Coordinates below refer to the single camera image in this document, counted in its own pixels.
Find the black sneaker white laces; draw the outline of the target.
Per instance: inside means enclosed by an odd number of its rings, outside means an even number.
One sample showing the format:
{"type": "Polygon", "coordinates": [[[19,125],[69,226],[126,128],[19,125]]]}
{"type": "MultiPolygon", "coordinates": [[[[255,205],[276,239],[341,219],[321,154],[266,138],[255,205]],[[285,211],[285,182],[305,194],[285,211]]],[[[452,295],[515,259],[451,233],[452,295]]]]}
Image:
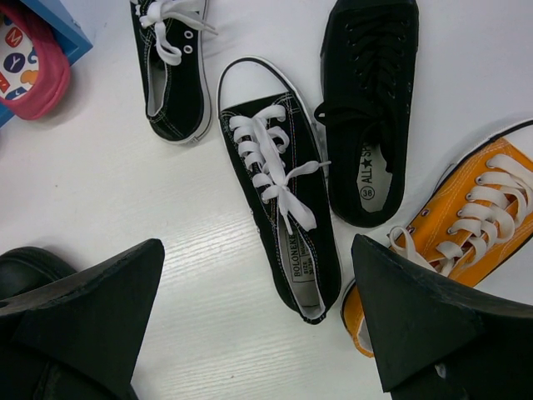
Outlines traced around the black sneaker white laces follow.
{"type": "Polygon", "coordinates": [[[325,173],[310,113],[287,77],[260,57],[222,72],[217,114],[229,158],[281,300],[317,325],[341,291],[325,173]]]}
{"type": "Polygon", "coordinates": [[[212,121],[203,60],[208,1],[131,1],[145,115],[159,138],[198,142],[212,121]]]}

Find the all black sneaker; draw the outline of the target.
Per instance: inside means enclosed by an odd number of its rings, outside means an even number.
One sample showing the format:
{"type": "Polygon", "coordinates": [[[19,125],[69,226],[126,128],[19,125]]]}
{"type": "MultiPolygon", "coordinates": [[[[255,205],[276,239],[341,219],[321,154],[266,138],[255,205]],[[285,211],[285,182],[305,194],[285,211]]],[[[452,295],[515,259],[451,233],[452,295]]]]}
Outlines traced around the all black sneaker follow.
{"type": "Polygon", "coordinates": [[[419,37],[414,1],[338,1],[321,46],[331,208],[361,228],[391,219],[403,200],[419,37]]]}
{"type": "Polygon", "coordinates": [[[7,300],[75,274],[77,270],[52,252],[20,247],[1,255],[1,308],[7,300]]]}

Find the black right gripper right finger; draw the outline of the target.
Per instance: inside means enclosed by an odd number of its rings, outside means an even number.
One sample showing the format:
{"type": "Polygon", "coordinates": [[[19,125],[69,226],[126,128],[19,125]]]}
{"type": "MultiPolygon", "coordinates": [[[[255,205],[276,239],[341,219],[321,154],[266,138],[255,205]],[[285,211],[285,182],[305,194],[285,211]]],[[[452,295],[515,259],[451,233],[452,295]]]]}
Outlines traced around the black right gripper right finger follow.
{"type": "Polygon", "coordinates": [[[532,307],[480,292],[357,234],[356,287],[394,399],[530,399],[532,307]]]}

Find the all black sneaker center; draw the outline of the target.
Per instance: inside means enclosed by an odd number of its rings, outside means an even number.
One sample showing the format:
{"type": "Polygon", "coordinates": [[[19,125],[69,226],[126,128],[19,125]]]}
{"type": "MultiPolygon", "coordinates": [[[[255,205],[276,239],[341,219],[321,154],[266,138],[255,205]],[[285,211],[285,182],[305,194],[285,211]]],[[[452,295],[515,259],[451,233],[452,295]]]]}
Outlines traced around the all black sneaker center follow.
{"type": "Polygon", "coordinates": [[[77,270],[52,252],[20,247],[1,255],[1,308],[7,300],[75,274],[77,270]]]}

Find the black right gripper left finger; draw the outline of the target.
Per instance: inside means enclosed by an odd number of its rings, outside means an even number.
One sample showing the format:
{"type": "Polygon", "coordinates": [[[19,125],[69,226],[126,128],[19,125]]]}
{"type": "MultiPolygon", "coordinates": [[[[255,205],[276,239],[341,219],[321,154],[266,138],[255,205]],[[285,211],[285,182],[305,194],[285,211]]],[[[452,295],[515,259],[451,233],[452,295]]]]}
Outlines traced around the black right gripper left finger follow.
{"type": "Polygon", "coordinates": [[[4,399],[134,399],[164,247],[151,238],[1,307],[4,399]]]}

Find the right pink patterned slipper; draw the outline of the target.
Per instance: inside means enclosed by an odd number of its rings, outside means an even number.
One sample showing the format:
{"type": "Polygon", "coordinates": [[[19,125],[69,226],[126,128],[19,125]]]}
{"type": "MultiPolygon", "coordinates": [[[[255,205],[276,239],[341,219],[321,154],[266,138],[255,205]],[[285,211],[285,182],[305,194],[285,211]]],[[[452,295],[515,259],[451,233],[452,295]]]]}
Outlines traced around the right pink patterned slipper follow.
{"type": "Polygon", "coordinates": [[[51,112],[70,64],[49,24],[19,1],[1,2],[1,104],[24,120],[51,112]]]}

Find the all black sneaker right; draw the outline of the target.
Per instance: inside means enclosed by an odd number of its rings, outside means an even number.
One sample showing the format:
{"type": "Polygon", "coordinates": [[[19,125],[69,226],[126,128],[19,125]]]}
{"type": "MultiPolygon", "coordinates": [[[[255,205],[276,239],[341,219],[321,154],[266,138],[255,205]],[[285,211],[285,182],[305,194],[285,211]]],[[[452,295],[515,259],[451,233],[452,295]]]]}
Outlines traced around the all black sneaker right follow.
{"type": "Polygon", "coordinates": [[[419,37],[414,1],[338,1],[321,46],[331,208],[361,228],[391,219],[403,200],[419,37]]]}

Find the orange sneaker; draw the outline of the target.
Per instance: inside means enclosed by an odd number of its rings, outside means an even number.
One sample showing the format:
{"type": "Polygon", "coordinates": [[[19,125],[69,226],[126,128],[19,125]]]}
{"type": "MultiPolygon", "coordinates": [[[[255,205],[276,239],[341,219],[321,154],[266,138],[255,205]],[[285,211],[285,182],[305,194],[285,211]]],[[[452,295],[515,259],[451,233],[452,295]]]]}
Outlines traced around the orange sneaker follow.
{"type": "Polygon", "coordinates": [[[532,239],[532,122],[501,129],[452,163],[388,249],[473,288],[532,239]]]}

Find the blue yellow shoe shelf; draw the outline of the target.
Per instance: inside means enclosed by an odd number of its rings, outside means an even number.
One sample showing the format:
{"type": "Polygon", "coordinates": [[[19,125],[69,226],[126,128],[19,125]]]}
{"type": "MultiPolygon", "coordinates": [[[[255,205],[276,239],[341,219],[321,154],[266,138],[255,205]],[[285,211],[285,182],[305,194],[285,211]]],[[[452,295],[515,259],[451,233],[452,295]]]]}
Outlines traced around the blue yellow shoe shelf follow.
{"type": "Polygon", "coordinates": [[[36,120],[67,92],[71,66],[92,48],[60,1],[1,2],[1,124],[36,120]]]}

